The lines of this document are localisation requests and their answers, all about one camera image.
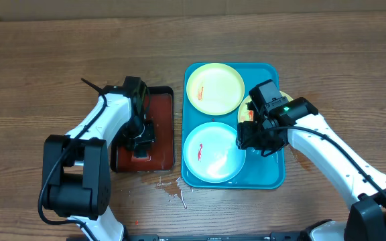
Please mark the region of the light blue plate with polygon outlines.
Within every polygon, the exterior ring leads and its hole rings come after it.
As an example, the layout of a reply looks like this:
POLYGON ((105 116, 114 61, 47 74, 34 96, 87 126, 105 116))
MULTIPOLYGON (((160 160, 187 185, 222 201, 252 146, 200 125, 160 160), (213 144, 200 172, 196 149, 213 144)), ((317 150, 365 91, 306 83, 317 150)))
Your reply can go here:
POLYGON ((236 140, 237 131, 227 124, 199 125, 189 133, 182 149, 188 171, 207 183, 234 178, 246 160, 246 151, 237 147, 236 140))

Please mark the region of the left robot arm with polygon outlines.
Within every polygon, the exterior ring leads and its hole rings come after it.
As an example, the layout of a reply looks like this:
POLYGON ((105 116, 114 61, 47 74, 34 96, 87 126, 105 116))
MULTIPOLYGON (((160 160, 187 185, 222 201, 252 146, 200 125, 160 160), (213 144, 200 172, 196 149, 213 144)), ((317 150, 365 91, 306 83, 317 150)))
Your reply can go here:
POLYGON ((45 140, 38 215, 52 226, 77 225, 87 240, 128 240, 109 206, 110 172, 156 159, 156 123, 148 118, 156 93, 144 82, 94 89, 99 100, 87 117, 45 140))

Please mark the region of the yellow plate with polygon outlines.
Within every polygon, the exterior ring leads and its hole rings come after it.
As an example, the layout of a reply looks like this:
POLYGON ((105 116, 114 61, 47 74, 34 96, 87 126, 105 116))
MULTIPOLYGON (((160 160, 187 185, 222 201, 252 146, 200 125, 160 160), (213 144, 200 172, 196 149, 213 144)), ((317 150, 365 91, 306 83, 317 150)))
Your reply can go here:
MULTIPOLYGON (((286 96, 289 100, 289 102, 291 100, 293 100, 293 98, 291 98, 290 96, 288 96, 287 94, 282 94, 283 96, 286 96)), ((254 111, 251 110, 250 108, 248 108, 248 105, 251 104, 251 98, 249 97, 249 94, 248 96, 244 99, 244 101, 242 101, 242 103, 240 104, 239 106, 239 110, 238 110, 238 123, 242 123, 244 121, 250 121, 250 122, 254 122, 255 119, 254 119, 254 111)))
POLYGON ((204 114, 220 116, 236 109, 245 94, 241 75, 226 64, 205 64, 187 79, 186 94, 190 103, 204 114))

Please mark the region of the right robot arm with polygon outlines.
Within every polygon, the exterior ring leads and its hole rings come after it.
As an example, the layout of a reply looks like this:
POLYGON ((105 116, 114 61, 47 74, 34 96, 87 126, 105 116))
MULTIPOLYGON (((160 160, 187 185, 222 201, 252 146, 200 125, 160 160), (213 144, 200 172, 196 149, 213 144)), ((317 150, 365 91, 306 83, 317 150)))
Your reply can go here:
POLYGON ((356 154, 305 98, 251 100, 252 121, 237 126, 237 146, 263 157, 286 145, 305 155, 331 182, 349 210, 348 220, 318 222, 298 240, 386 240, 386 174, 356 154))

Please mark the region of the green orange sponge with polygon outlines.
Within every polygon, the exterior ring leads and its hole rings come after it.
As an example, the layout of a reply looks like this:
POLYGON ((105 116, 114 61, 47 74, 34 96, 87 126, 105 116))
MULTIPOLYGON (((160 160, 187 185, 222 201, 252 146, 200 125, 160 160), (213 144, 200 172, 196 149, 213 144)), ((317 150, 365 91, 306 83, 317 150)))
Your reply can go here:
POLYGON ((139 163, 139 162, 147 162, 150 160, 151 160, 151 157, 149 156, 147 150, 135 150, 132 153, 132 158, 131 158, 132 162, 139 163))

